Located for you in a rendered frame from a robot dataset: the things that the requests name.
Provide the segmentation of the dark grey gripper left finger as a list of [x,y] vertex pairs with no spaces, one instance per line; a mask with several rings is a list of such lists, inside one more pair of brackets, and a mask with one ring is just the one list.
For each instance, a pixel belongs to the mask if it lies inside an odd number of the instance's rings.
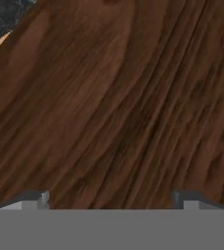
[[46,190],[27,190],[11,200],[0,203],[0,210],[49,209],[50,193]]

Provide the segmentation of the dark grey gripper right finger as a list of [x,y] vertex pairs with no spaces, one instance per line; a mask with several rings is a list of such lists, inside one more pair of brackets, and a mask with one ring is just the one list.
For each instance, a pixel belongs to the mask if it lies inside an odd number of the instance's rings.
[[172,198],[175,209],[224,209],[224,204],[211,201],[198,191],[174,190]]

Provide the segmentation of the dark brown wooden cabinet door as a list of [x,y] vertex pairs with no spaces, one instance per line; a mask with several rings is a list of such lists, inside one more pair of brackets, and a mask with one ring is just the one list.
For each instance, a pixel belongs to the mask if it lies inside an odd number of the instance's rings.
[[0,46],[0,202],[224,203],[224,0],[37,0]]

